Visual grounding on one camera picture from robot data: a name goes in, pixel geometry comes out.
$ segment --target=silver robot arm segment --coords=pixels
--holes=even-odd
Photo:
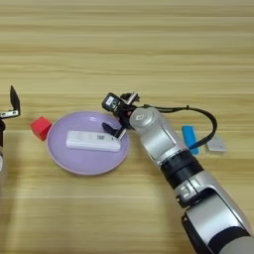
[[[130,117],[130,125],[186,210],[182,223],[195,252],[254,253],[253,233],[245,215],[202,168],[168,119],[156,108],[137,108]]]

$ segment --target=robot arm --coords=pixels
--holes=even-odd
[[[2,172],[4,161],[3,161],[3,145],[4,145],[4,131],[5,131],[5,123],[4,119],[18,117],[21,114],[20,110],[20,100],[18,94],[16,93],[13,86],[11,86],[10,90],[10,100],[13,109],[9,111],[0,112],[0,172]]]
[[[104,124],[104,130],[119,139],[126,131],[124,127],[136,130],[149,157],[161,169],[185,210],[182,224],[195,252],[254,253],[252,230],[239,207],[203,169],[158,109],[132,105],[138,99],[136,93],[120,98],[109,93],[102,106],[113,112],[123,127],[114,130]]]

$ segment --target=purple plate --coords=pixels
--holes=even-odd
[[[115,118],[99,112],[81,111],[61,118],[48,134],[48,148],[53,160],[63,169],[79,175],[94,176],[116,168],[129,150],[127,134],[122,138],[121,149],[117,153],[69,149],[65,144],[68,131],[104,132],[103,122],[120,128]]]

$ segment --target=white object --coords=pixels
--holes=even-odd
[[[107,104],[108,106],[110,106],[113,100],[114,100],[114,97],[109,96],[109,98],[108,98],[107,101],[106,101],[106,104]]]
[[[121,142],[107,133],[68,131],[66,146],[72,149],[118,152]]]
[[[208,141],[206,146],[208,151],[210,152],[220,152],[220,153],[226,152],[226,148],[222,139],[216,136],[213,137],[210,141]]]

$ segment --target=red block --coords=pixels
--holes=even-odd
[[[31,123],[31,128],[34,134],[42,141],[47,139],[47,135],[51,127],[52,123],[43,116]]]

